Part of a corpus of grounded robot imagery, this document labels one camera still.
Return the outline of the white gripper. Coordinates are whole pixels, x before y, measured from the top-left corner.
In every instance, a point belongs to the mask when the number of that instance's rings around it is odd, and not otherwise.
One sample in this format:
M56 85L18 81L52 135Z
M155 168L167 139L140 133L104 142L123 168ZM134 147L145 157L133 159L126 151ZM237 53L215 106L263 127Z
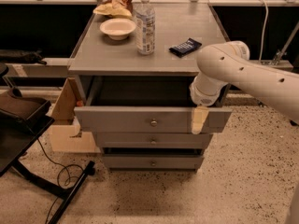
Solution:
M206 121L209 110L205 106L212 106L220 97L221 89L227 82L199 73L190 85L190 96L197 106L192 110L192 133L199 134Z

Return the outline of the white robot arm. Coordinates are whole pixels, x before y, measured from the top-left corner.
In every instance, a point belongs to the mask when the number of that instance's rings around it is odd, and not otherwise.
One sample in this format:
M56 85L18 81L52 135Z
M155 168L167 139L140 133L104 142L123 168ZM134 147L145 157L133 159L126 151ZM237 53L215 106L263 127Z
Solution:
M211 220L224 224L299 224L299 76L249 60L240 41L198 50L191 85L197 105L211 106L231 84L265 107L237 107L224 133L221 203Z

